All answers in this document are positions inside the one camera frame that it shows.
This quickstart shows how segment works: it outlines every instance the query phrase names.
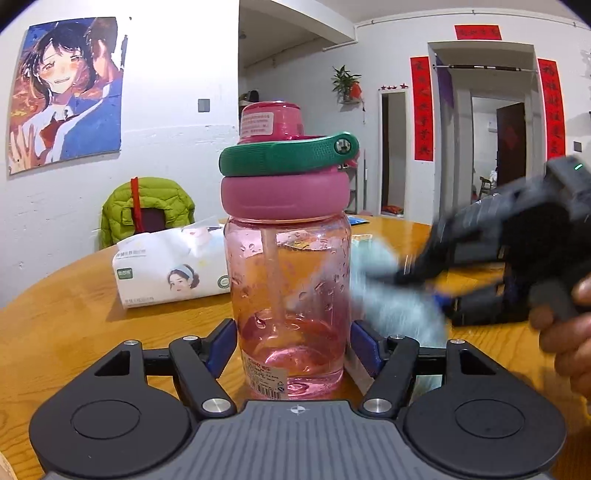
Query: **red banner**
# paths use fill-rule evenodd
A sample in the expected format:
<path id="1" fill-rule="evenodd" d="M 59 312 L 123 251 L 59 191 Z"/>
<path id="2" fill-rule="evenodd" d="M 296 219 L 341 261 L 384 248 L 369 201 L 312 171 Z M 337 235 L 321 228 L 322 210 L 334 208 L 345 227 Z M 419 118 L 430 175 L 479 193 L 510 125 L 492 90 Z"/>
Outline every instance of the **red banner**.
<path id="1" fill-rule="evenodd" d="M 498 25 L 456 25 L 458 40 L 503 40 Z"/>
<path id="2" fill-rule="evenodd" d="M 433 95 L 429 57 L 410 59 L 413 75 L 414 158 L 433 161 Z"/>
<path id="3" fill-rule="evenodd" d="M 546 141 L 548 160 L 566 155 L 566 129 L 560 77 L 555 61 L 538 59 L 540 78 L 544 91 L 546 112 Z"/>

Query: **brown door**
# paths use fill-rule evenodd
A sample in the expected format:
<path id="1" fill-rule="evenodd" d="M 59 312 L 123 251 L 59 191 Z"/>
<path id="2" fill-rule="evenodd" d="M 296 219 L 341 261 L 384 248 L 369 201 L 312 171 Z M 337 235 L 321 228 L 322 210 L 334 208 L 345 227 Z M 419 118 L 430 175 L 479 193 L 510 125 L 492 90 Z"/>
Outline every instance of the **brown door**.
<path id="1" fill-rule="evenodd" d="M 498 137 L 497 186 L 525 177 L 525 104 L 496 111 Z"/>
<path id="2" fill-rule="evenodd" d="M 388 95 L 382 95 L 382 207 L 388 204 L 388 192 L 390 190 L 390 118 L 388 109 Z"/>

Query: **pink silicone ring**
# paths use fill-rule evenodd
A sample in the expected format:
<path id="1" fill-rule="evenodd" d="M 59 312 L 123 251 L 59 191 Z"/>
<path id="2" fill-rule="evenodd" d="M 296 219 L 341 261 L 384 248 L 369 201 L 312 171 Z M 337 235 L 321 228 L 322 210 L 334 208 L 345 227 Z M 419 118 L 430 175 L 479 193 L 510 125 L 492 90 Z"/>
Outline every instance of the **pink silicone ring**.
<path id="1" fill-rule="evenodd" d="M 335 168 L 301 175 L 224 177 L 222 205 L 249 220 L 299 220 L 335 215 L 349 204 L 349 176 Z"/>

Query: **light switch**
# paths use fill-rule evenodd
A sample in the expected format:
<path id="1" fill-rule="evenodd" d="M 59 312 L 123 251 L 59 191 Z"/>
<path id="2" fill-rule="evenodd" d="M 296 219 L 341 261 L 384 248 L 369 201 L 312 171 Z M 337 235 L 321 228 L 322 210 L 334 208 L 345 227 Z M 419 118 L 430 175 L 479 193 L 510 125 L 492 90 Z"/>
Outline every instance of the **light switch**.
<path id="1" fill-rule="evenodd" d="M 200 98 L 197 100 L 198 112 L 209 112 L 209 98 Z"/>

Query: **green plant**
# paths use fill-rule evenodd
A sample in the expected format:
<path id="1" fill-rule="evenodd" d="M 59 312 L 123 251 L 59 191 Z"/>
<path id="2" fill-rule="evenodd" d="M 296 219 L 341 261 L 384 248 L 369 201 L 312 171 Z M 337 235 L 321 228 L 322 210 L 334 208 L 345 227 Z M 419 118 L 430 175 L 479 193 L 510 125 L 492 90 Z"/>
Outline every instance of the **green plant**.
<path id="1" fill-rule="evenodd" d="M 351 87 L 355 83 L 359 83 L 359 79 L 361 75 L 351 74 L 349 70 L 346 70 L 345 65 L 343 65 L 339 69 L 335 69 L 335 75 L 332 77 L 333 81 L 333 92 L 337 92 L 343 100 L 348 100 L 350 98 Z"/>

